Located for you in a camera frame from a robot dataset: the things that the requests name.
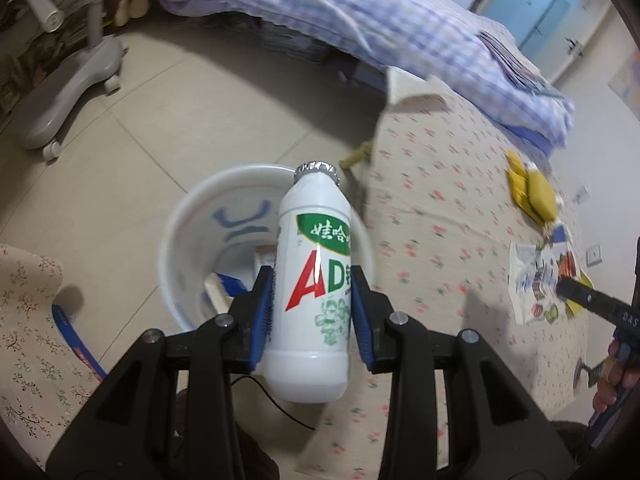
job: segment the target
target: floral tablecloth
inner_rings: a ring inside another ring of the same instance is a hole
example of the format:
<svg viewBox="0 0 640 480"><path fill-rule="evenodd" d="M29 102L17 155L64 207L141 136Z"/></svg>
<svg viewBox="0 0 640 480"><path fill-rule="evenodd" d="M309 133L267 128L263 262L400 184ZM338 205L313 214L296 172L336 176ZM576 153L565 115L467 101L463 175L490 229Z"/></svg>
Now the floral tablecloth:
<svg viewBox="0 0 640 480"><path fill-rule="evenodd" d="M586 315L519 326L507 292L509 243L536 243L540 229L511 200L507 149L535 162L558 192L545 156L492 124L434 78L389 104L376 129L367 226L377 288L429 329L477 330L551 416L574 398L586 351ZM570 206L560 213L584 266ZM447 463L444 383L438 388L438 458ZM327 406L297 470L322 478L376 478L386 431L390 375L369 374L352 341L350 386Z"/></svg>
<svg viewBox="0 0 640 480"><path fill-rule="evenodd" d="M0 416L42 467L98 385L51 317L61 284L53 258L0 244Z"/></svg>

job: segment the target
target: bottle label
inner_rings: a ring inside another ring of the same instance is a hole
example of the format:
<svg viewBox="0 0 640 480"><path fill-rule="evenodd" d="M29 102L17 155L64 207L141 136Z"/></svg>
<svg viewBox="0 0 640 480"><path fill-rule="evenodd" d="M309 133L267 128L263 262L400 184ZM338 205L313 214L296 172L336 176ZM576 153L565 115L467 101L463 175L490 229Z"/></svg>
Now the bottle label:
<svg viewBox="0 0 640 480"><path fill-rule="evenodd" d="M281 329L289 333L289 340L298 342L295 345L298 349L348 349L351 320L349 225L319 212L285 216L281 222L278 243L286 244L287 260L276 260L281 289L280 294L276 291L274 305L274 308L282 309L280 316L274 313L280 318Z"/></svg>

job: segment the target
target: trash can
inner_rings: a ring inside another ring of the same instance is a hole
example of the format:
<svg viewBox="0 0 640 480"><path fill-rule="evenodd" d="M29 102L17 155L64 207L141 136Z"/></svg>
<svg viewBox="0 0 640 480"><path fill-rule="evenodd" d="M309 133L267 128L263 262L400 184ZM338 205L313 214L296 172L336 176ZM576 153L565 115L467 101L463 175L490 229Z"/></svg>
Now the trash can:
<svg viewBox="0 0 640 480"><path fill-rule="evenodd" d="M273 245L278 210L294 170L274 164L236 166L211 175L184 197L162 237L158 272L162 298L182 330L215 316L204 279L219 272L254 285L254 247ZM351 209L352 262L374 280L367 231Z"/></svg>

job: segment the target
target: white plastic bottle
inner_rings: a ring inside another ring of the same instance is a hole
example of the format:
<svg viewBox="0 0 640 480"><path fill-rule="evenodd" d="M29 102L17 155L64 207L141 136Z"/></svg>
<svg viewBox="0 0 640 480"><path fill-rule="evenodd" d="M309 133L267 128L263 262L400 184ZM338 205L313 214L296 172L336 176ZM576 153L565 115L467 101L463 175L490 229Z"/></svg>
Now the white plastic bottle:
<svg viewBox="0 0 640 480"><path fill-rule="evenodd" d="M351 206L337 183L330 164L302 164L280 205L262 374L283 400L329 402L349 382Z"/></svg>

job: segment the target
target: tile floor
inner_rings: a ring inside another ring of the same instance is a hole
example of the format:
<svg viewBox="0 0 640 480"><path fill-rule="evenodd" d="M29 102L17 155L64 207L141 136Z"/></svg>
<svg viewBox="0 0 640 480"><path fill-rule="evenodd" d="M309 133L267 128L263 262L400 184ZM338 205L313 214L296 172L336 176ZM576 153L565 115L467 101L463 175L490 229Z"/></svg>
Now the tile floor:
<svg viewBox="0 0 640 480"><path fill-rule="evenodd" d="M246 162L337 163L372 136L383 105L381 94L265 52L257 38L183 27L171 16L136 22L123 37L122 88L84 95L62 128L57 161L0 134L0 241L62 262L56 302L106 369L145 328L177 329L158 291L156 253L191 187ZM351 199L356 187L348 180ZM242 383L239 422L260 419L254 436L283 478L297 478L290 464L308 431ZM311 424L319 413L302 412Z"/></svg>

